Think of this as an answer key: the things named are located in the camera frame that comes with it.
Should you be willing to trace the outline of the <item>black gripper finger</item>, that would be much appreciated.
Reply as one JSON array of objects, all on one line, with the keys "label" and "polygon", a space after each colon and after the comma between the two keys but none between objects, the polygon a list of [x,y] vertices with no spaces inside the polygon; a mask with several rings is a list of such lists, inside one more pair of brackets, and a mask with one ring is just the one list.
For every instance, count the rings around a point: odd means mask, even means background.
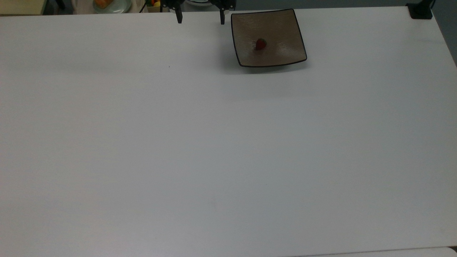
[{"label": "black gripper finger", "polygon": [[225,24],[225,15],[236,8],[236,0],[209,0],[209,2],[219,9],[221,25]]},{"label": "black gripper finger", "polygon": [[161,7],[168,8],[175,13],[178,24],[181,24],[183,19],[181,5],[183,3],[184,0],[161,0]]}]

